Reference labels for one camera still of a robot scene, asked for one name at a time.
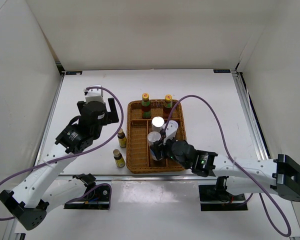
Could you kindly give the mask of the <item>white spice jar silver lid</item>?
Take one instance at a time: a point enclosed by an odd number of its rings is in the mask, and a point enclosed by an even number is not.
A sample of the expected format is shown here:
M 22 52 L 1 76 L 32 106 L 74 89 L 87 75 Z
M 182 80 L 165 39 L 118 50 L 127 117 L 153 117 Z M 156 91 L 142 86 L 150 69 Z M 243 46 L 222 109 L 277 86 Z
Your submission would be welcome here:
M 153 160 L 160 161 L 163 159 L 163 141 L 159 132 L 152 131 L 147 135 L 149 153 Z
M 153 132 L 160 132 L 163 125 L 165 124 L 165 120 L 161 116 L 155 116 L 151 120 L 151 130 Z

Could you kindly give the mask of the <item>red sauce bottle yellow cap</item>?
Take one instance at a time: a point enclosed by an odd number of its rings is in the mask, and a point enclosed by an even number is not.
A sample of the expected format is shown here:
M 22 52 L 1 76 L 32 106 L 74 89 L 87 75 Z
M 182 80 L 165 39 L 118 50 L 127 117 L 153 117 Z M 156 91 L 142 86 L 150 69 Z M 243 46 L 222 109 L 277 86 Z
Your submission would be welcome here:
M 167 119 L 171 113 L 173 107 L 173 98 L 170 94 L 167 94 L 163 103 L 163 118 Z
M 142 94 L 141 113 L 143 119 L 151 118 L 151 101 L 149 94 L 146 92 Z

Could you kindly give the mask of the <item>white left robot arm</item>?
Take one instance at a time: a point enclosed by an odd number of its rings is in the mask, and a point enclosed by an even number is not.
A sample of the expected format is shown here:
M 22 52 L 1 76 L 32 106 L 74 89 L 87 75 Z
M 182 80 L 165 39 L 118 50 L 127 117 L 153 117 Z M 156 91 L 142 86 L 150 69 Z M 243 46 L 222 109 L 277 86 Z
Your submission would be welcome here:
M 95 198 L 99 185 L 90 173 L 74 175 L 68 183 L 54 189 L 49 187 L 69 164 L 87 152 L 104 126 L 123 123 L 116 109 L 119 105 L 113 97 L 108 103 L 88 99 L 77 102 L 79 115 L 56 137 L 42 163 L 29 168 L 30 174 L 19 185 L 0 193 L 0 201 L 27 231 L 35 229 L 60 205 Z

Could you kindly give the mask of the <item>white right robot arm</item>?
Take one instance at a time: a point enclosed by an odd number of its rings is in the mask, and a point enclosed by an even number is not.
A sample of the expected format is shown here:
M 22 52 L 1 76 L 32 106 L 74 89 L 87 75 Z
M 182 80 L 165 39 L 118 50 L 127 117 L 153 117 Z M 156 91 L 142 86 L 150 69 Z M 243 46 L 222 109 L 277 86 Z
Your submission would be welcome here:
M 234 159 L 211 151 L 197 150 L 185 140 L 159 140 L 150 147 L 159 161 L 173 160 L 200 177 L 225 177 L 215 186 L 220 200 L 231 195 L 262 193 L 277 195 L 291 202 L 300 202 L 300 165 L 290 156 L 279 154 L 276 159 Z

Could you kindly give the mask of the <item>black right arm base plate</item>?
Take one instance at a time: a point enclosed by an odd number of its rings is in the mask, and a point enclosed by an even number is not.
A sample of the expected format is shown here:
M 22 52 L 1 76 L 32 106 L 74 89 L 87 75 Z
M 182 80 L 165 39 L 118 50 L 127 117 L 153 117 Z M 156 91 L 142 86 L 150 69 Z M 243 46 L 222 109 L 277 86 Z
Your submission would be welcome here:
M 244 194 L 232 195 L 224 190 L 217 191 L 215 185 L 199 185 L 200 210 L 202 212 L 247 211 Z

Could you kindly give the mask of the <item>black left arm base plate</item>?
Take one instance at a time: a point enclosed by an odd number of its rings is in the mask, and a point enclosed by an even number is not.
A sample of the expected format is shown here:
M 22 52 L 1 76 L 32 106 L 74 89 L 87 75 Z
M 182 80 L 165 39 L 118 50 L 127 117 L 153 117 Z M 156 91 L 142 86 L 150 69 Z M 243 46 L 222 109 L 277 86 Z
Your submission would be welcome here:
M 65 203 L 65 210 L 109 210 L 111 207 L 112 187 L 108 183 L 95 186 L 85 197 L 70 203 Z

